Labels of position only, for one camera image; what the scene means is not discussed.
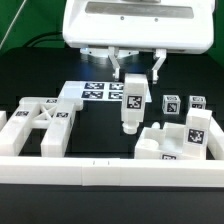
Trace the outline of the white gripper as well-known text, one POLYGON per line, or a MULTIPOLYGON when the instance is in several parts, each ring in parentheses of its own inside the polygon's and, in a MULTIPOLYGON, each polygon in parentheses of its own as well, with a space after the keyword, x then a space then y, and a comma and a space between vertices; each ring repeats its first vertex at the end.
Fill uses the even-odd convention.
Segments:
POLYGON ((156 49, 156 84, 167 51, 200 54, 212 46, 214 11, 215 0, 67 0, 63 38, 74 48, 108 47, 115 81, 120 74, 117 48, 156 49))

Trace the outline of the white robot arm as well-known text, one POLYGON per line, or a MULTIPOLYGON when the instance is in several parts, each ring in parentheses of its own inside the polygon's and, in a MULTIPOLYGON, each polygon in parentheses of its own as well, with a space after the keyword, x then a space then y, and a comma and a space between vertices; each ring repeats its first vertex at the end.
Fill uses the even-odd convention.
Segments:
POLYGON ((152 52, 153 79, 169 53, 201 54, 214 41, 216 0, 67 0, 63 38, 72 48, 104 57, 118 71, 118 59, 152 52))

